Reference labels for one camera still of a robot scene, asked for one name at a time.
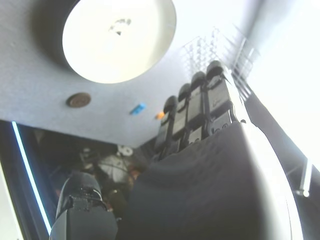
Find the blue object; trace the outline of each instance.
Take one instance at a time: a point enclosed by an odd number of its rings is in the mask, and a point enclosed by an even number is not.
[[[131,115],[138,115],[139,113],[141,113],[144,109],[146,108],[146,104],[144,103],[139,103],[138,106],[136,106],[131,112]]]

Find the robotic hand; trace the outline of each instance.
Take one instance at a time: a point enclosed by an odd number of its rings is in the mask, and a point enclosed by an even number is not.
[[[164,113],[154,163],[136,180],[119,230],[97,184],[74,182],[79,194],[69,180],[52,240],[303,239],[285,173],[225,66],[196,73]]]

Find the white light strip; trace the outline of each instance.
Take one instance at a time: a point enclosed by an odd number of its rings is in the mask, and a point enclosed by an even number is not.
[[[28,174],[28,177],[29,177],[29,180],[30,180],[30,183],[31,183],[31,186],[32,186],[33,193],[35,195],[36,202],[38,203],[38,206],[39,206],[39,209],[40,209],[40,212],[41,212],[41,215],[42,215],[46,230],[48,231],[48,234],[50,235],[51,226],[50,226],[50,223],[49,223],[49,220],[48,220],[44,205],[42,204],[42,201],[41,201],[41,198],[40,198],[37,186],[36,186],[36,182],[35,182],[34,176],[32,175],[32,172],[31,172],[31,168],[30,168],[30,165],[29,165],[29,162],[28,162],[28,158],[27,158],[27,155],[26,155],[26,152],[25,152],[25,148],[24,148],[24,145],[22,144],[21,137],[20,137],[20,134],[19,134],[19,130],[18,130],[18,127],[17,127],[17,123],[15,121],[13,121],[12,122],[12,126],[13,126],[13,130],[14,130],[14,133],[15,133],[16,141],[18,142],[18,145],[19,145],[19,148],[20,148],[20,152],[21,152],[21,156],[22,156],[22,159],[23,159],[23,163],[24,163],[26,172]]]

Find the wire basket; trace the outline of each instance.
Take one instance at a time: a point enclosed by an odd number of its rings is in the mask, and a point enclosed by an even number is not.
[[[209,34],[198,36],[184,45],[180,53],[183,68],[189,79],[196,72],[205,73],[213,60],[224,63],[230,69],[244,101],[252,94],[247,78],[259,56],[258,51],[234,25],[223,30],[213,28]]]

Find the orange object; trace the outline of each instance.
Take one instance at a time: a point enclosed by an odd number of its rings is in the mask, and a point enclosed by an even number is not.
[[[163,117],[165,116],[165,113],[162,111],[162,112],[159,112],[157,115],[156,115],[156,119],[160,120],[162,119]]]

